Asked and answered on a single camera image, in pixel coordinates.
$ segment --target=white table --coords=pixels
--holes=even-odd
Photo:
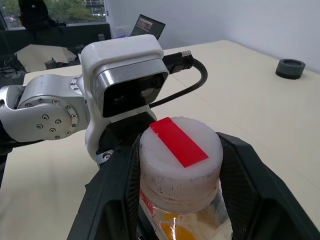
[[[278,60],[229,41],[166,50],[191,50],[208,70],[207,83],[193,93],[154,108],[158,119],[184,116],[217,132],[250,143],[282,178],[320,229],[320,76],[305,70],[301,79],[275,75]],[[77,75],[80,66],[29,73]],[[196,82],[185,70],[170,76],[159,98]],[[0,191],[1,240],[64,240],[87,184],[98,170],[84,145],[85,131],[61,140],[14,149]]]

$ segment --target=gray round object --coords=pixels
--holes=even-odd
[[[285,79],[299,79],[304,72],[306,64],[295,59],[281,59],[275,74]]]

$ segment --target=cable connector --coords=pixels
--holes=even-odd
[[[170,74],[190,69],[194,62],[194,58],[189,50],[166,55],[162,60]]]

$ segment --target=black cable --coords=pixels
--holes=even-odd
[[[205,84],[205,82],[207,81],[207,78],[208,78],[208,72],[207,72],[206,67],[195,58],[193,58],[192,67],[196,68],[201,73],[201,78],[197,83],[195,83],[194,85],[192,85],[190,87],[187,87],[186,89],[184,89],[182,91],[179,91],[175,94],[172,94],[171,96],[167,96],[164,99],[153,102],[153,103],[149,104],[149,107],[154,108],[154,107],[157,107],[161,104],[165,104],[171,100],[174,100],[174,99],[179,98],[183,95],[191,93],[192,91],[200,88],[203,84]]]

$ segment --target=plastic bottle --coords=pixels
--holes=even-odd
[[[184,167],[149,127],[140,139],[140,205],[160,240],[230,240],[232,227],[219,181],[219,136],[197,120],[171,120],[208,158]],[[175,135],[172,140],[180,141]]]

